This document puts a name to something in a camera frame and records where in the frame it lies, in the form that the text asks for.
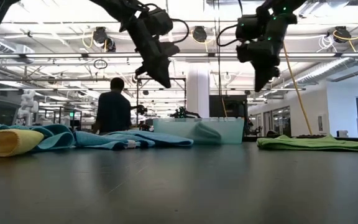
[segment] yellow towel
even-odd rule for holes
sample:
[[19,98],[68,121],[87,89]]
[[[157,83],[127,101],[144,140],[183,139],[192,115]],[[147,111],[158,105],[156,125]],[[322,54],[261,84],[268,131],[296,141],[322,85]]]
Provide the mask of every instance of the yellow towel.
[[0,157],[15,156],[37,146],[44,135],[37,131],[8,129],[0,130]]

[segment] green towel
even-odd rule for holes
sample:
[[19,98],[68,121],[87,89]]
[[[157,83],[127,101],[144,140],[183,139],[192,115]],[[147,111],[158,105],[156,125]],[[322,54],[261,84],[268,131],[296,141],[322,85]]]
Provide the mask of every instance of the green towel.
[[258,147],[261,149],[278,150],[348,150],[358,151],[358,142],[336,140],[331,135],[317,139],[297,139],[282,135],[280,137],[258,138]]

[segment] gray table surface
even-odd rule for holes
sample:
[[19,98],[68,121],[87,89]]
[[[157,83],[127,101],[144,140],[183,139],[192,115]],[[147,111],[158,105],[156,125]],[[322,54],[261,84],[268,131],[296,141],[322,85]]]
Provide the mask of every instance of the gray table surface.
[[0,158],[0,223],[358,223],[358,153],[244,143]]

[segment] white pillar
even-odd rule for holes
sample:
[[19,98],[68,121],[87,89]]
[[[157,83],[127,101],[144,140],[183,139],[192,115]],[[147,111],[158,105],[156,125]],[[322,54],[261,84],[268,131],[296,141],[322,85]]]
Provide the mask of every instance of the white pillar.
[[187,111],[209,118],[209,66],[207,63],[191,63],[186,80]]

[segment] white robot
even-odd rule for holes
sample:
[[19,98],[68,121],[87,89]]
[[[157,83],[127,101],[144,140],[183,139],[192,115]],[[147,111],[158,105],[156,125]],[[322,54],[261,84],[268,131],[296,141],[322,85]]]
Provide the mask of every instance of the white robot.
[[32,126],[33,113],[38,112],[38,102],[34,101],[35,91],[25,90],[22,95],[20,108],[17,112],[16,124]]

